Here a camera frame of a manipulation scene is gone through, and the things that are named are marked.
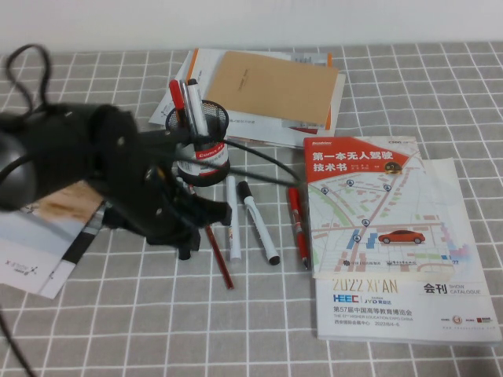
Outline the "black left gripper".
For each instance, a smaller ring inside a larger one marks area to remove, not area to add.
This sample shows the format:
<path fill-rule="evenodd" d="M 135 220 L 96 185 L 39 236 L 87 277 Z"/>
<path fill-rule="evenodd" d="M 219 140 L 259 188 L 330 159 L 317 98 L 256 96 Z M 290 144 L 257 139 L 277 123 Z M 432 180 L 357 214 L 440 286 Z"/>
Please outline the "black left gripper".
<path fill-rule="evenodd" d="M 175 190 L 161 190 L 160 203 L 144 211 L 143 218 L 133 220 L 133 232 L 154 246 L 178 249 L 178 259 L 191 258 L 200 249 L 200 228 L 220 222 L 230 226 L 232 209 L 227 202 L 198 198 L 187 185 Z"/>

